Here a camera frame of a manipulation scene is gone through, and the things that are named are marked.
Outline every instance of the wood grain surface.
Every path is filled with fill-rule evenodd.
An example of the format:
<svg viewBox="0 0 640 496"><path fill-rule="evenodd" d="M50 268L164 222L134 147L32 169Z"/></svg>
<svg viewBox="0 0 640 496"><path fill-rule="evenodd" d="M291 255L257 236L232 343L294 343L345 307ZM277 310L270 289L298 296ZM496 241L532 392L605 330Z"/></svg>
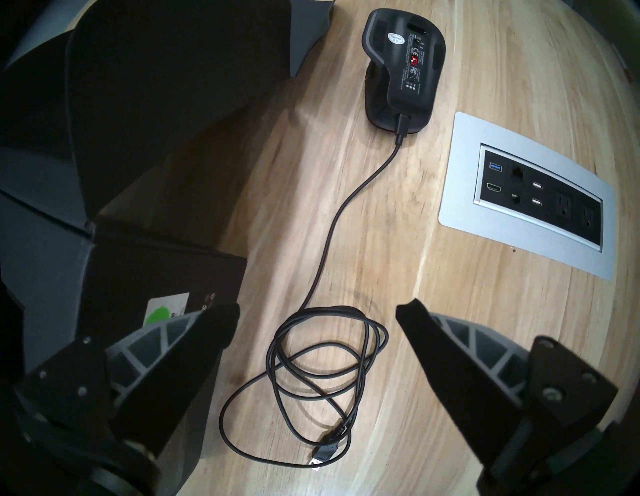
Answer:
<svg viewBox="0 0 640 496"><path fill-rule="evenodd" d="M429 125L404 141L342 215L311 305L356 306L384 323L390 343L367 376L342 461L318 472L261 465L227 448L218 414L238 386L264 370L268 343L302 302L339 204L393 149L393 135L364 111L369 60L360 38L380 6L415 12L440 28L444 71ZM438 224L457 111L527 136L611 184L618 222L612 280ZM639 124L611 46L559 0L337 0L329 33L296 79L186 144L107 208L248 257L241 320L220 365L203 459L180 494L475 494L481 467L394 319L396 305L412 298L491 326L527 349L539 334L558 339L620 388L606 417L620 418L640 374ZM313 319L287 344L294 351L319 340L357 345L361 332L340 319ZM325 349L302 363L329 371L350 357ZM324 402L285 405L311 438L337 421ZM237 400L226 425L241 449L309 460L310 448L286 428L268 381Z"/></svg>

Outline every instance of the black wireless mouse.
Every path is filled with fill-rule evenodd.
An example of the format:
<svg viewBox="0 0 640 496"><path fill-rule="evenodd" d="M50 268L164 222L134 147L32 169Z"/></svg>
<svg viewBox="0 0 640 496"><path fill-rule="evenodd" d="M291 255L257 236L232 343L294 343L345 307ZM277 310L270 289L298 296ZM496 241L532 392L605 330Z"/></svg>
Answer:
<svg viewBox="0 0 640 496"><path fill-rule="evenodd" d="M376 126L394 131L410 117L409 133L431 118L445 57L442 33L424 17L391 8L369 14L362 47L371 62L365 77L365 110Z"/></svg>

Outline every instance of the mouse label sticker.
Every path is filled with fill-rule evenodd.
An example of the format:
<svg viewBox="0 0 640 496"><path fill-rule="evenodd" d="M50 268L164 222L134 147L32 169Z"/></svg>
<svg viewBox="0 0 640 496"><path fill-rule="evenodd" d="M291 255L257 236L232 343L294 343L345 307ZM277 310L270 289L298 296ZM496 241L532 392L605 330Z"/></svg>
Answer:
<svg viewBox="0 0 640 496"><path fill-rule="evenodd" d="M147 311L143 326L165 321L171 317L179 317L184 315L184 309L187 307L189 293L174 294L173 296L163 296L161 298L152 298L147 303Z"/></svg>
<svg viewBox="0 0 640 496"><path fill-rule="evenodd" d="M387 36L389 40L391 40L391 42L395 43L396 45L402 45L404 43L404 38L400 35L389 33Z"/></svg>

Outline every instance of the electrical socket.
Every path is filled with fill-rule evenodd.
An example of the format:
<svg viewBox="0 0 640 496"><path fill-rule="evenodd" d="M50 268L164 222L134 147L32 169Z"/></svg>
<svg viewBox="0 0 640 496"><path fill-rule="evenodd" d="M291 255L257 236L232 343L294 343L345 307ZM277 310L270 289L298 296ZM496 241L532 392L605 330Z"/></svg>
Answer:
<svg viewBox="0 0 640 496"><path fill-rule="evenodd" d="M588 230L593 231L595 228L595 212L589 207L583 207L580 223Z"/></svg>
<svg viewBox="0 0 640 496"><path fill-rule="evenodd" d="M602 245L602 204L579 188L543 172L540 166L533 167L489 150L484 152L482 174L480 200Z"/></svg>
<svg viewBox="0 0 640 496"><path fill-rule="evenodd" d="M573 200L569 195L563 195L556 191L556 214L571 220L573 213Z"/></svg>

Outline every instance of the charging cable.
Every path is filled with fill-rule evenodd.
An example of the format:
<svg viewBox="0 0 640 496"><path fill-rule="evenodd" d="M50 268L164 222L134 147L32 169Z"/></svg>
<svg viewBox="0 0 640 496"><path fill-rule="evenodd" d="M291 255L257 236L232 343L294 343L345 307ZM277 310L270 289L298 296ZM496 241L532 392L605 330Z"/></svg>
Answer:
<svg viewBox="0 0 640 496"><path fill-rule="evenodd" d="M259 461L262 463L270 463L272 465L279 465L281 467L295 467L295 468L313 468L314 470L319 469L320 467L330 465L331 463L335 463L339 459L341 459L347 451L349 451L349 447L351 446L351 430L353 429L353 424L356 421L356 416L358 415L358 407L360 406L360 401L362 400L362 395L364 393L365 386L365 377L367 372L371 370L373 362L375 361L378 353L382 351L388 343L389 334L387 329L374 320L371 320L365 316L360 310L355 307L349 307L345 305L338 305L335 307L311 307L307 308L309 301L313 297L318 283L320 282L320 277L322 276L322 272L324 269L324 264L326 263L326 258L329 254L329 246L331 245L331 239L333 237L333 231L335 230L336 224L338 224L338 219L340 215L344 211L344 209L349 205L349 203L361 192L367 185L373 181L387 166L391 163L391 161L395 158L400 146L403 143L404 138L408 133L410 117L406 115L400 114L397 118L396 125L396 147L393 152L389 156L389 158L373 173L369 176L361 185L359 185L352 194L350 194L347 199L340 205L340 208L336 212L333 217L333 221L331 222L331 227L329 228L329 233L326 237L326 241L324 242L324 250L322 252L322 256L320 257L320 263L318 264L318 269L316 271L316 277L311 284L311 288L307 293L307 297L304 302L300 306L300 309L289 316L287 320L282 323L282 325L276 331L271 344L269 345L269 349L267 350L266 363L265 363L265 371L262 374L257 375L250 381L246 382L244 385L240 386L236 392L234 392L227 402L222 407L222 411L220 411L220 418L218 421L218 426L220 428L220 435L224 442L229 446L233 451L238 453L245 458L253 461ZM353 319L363 323L364 325L364 338L362 340L362 347L359 350L352 348L351 346L345 345L343 343L337 341L328 341L321 342L317 344L313 344L308 346L305 349L291 355L287 356L285 351L282 349L282 342L286 338L287 334L298 324L311 319L313 317L319 316L334 316L334 317L344 317L346 319ZM367 349L369 348L369 342L373 338L374 346L372 351L367 355ZM319 349L319 348L340 348L344 351L350 353L353 358L355 358L356 363L347 367L343 370L332 372L328 374L316 374L313 372L308 372L300 367L298 367L294 361L300 358L307 353ZM300 395L294 392L291 392L281 386L276 380L276 372L277 370L284 368L287 372L293 375L296 379L301 381L303 384L308 386L311 390L315 392L314 395ZM345 376L353 371L356 371L356 376L348 383L346 386L341 389L333 392L325 392L322 388L320 388L316 383L312 380L322 380L322 379L333 379L336 377ZM301 464L301 463L289 463L286 461L277 461L277 460L269 460L268 458L261 458L259 456L254 456L252 454L246 453L236 447L225 434L224 428L224 418L227 408L235 400L238 395L247 389L249 386L255 384L260 379L269 378L271 381L271 385L273 386L273 393L276 398L276 402L278 403L278 408L280 409L280 413L284 418L287 427L291 431L291 433L298 438L301 442L308 444L309 446L314 447L312 451L312 459L309 464ZM346 413L335 401L334 398L344 394L350 390L354 390L354 400L353 406L349 410L349 413ZM320 441L313 441L311 439L305 438L302 434L300 434L296 428L291 423L289 415L287 414L287 410L282 403L282 395L288 396L293 399L298 399L300 401L326 401L329 403L332 408L340 415L340 421L331 431L327 432ZM338 450L338 444L346 438L346 444L344 445L343 450L341 450L338 455L333 456Z"/></svg>

